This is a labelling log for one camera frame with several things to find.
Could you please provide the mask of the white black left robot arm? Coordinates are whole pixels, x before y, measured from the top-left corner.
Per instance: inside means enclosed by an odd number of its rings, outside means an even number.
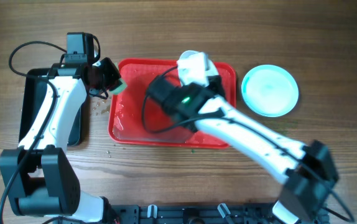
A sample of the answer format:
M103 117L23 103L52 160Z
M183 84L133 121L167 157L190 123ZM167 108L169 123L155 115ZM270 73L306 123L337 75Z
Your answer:
M18 216L116 223L118 217L106 198L81 190L66 150L78 110L92 90L122 87L119 70L104 58L95 63L55 64L36 79L47 85L40 110L17 149L5 149L0 155L5 184L0 223L6 202Z

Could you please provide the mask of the green yellow scrub sponge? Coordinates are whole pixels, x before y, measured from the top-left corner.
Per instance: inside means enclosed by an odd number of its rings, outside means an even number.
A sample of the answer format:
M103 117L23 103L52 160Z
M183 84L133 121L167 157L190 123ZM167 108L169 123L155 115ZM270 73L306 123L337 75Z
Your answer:
M109 88L109 92L113 95L118 95L122 91L124 91L127 87L126 82L122 79L119 78L118 80L115 81L113 85Z

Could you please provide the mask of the white plate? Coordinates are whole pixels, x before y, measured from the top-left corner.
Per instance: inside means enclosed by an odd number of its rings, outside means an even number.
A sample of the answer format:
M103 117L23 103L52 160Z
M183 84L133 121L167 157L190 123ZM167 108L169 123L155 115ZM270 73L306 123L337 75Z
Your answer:
M250 110L265 117L291 112L300 98L293 76L277 65L258 65L245 74L241 96Z
M187 50L177 60L178 77L182 86L195 83L204 87L220 76L214 63L204 52Z

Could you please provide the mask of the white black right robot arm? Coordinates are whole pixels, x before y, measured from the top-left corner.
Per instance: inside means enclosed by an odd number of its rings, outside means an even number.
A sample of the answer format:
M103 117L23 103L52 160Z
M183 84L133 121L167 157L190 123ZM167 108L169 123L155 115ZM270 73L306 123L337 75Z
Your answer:
M339 176L329 148L287 138L240 113L225 98L221 78L175 85L155 78L147 95L183 127L216 137L265 168L283 189L272 207L281 222L311 221L325 210Z

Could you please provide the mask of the black soapy water tray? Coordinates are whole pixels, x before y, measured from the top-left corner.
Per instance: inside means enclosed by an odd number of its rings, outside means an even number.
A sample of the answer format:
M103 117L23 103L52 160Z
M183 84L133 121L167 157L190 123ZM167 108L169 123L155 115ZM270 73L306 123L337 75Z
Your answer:
M24 98L22 104L21 124L19 131L19 141L23 140L29 132L36 116L40 110L46 95L47 84L27 78L25 80ZM78 110L72 129L68 138L68 146L77 146L83 140L83 108L81 105Z

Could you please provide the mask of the red plastic tray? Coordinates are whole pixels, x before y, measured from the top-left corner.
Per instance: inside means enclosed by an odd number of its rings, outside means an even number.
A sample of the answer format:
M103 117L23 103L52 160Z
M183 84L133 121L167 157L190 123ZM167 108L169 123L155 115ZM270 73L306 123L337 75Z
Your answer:
M236 107L236 72L228 63L214 62L222 78L227 101ZM202 132L192 133L184 128L160 133L148 133L141 119L141 108L149 83L159 74L176 65L175 60L127 58L119 65L127 87L114 95L109 112L108 133L122 144L224 149L229 145ZM145 118L150 129L162 129L173 124L151 99L147 100Z

